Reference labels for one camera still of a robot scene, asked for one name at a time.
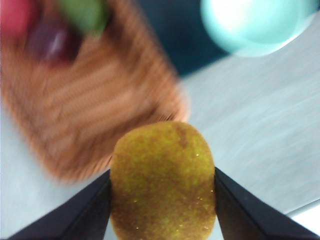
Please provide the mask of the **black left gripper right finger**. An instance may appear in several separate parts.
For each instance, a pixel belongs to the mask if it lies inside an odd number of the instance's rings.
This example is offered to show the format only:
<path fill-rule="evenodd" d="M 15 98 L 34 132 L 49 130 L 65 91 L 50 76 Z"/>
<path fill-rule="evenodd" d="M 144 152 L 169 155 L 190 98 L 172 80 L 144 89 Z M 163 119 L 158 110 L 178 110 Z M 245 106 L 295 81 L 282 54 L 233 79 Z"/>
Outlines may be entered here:
<path fill-rule="evenodd" d="M 319 235 L 264 203 L 219 168 L 216 214 L 225 240 L 318 240 Z"/>

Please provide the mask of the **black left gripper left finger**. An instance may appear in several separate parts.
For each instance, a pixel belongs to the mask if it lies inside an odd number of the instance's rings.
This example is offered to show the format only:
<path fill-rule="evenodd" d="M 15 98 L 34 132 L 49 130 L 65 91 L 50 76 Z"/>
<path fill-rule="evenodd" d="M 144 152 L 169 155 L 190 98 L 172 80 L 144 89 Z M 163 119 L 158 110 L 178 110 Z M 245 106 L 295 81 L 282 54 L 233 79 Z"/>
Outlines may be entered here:
<path fill-rule="evenodd" d="M 110 171 L 9 240 L 102 240 L 111 211 Z"/>

